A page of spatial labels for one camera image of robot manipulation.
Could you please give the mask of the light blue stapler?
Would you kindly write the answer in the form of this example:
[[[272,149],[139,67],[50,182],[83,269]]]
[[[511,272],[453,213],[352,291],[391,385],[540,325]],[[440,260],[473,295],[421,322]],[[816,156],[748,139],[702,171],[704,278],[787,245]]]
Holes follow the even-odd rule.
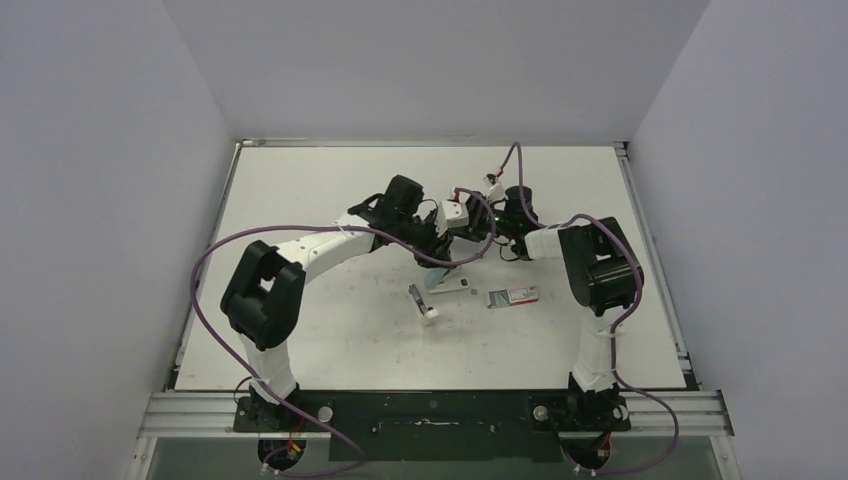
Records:
[[[470,281],[461,267],[435,268],[426,274],[424,287],[430,294],[450,293],[469,289]]]

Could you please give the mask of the red white staple box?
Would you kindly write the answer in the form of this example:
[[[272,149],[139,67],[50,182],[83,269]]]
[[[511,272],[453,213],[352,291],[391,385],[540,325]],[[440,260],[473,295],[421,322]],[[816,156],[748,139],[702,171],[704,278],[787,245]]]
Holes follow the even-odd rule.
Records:
[[[487,293],[488,309],[498,309],[531,304],[539,301],[535,286],[493,290]]]

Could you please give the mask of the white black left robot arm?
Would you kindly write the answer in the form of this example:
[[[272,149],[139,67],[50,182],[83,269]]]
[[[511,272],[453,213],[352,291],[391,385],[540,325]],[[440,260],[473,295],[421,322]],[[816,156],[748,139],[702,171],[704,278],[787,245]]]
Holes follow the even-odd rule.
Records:
[[[220,308],[245,345],[256,372],[252,391],[262,399],[259,416],[282,431],[297,420],[299,405],[290,395],[298,384],[291,369],[287,340],[299,318],[306,285],[354,257],[369,254],[391,239],[423,253],[419,264],[436,268],[449,262],[453,227],[468,223],[468,210],[443,200],[420,217],[422,186],[402,175],[328,227],[279,245],[249,244],[224,291]]]

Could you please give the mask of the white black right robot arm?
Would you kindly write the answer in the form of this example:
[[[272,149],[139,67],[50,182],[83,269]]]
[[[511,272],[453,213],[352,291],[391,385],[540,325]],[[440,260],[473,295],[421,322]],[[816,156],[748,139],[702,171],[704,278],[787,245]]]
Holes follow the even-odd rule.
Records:
[[[581,390],[565,402],[568,421],[593,427],[605,415],[597,394],[621,385],[616,339],[625,319],[641,301],[644,273],[619,221],[578,214],[565,224],[543,226],[531,204],[532,190],[513,186],[494,200],[465,201],[468,224],[458,237],[481,241],[491,230],[511,251],[509,261],[553,260],[565,270],[576,302],[595,316],[581,327],[570,381]]]

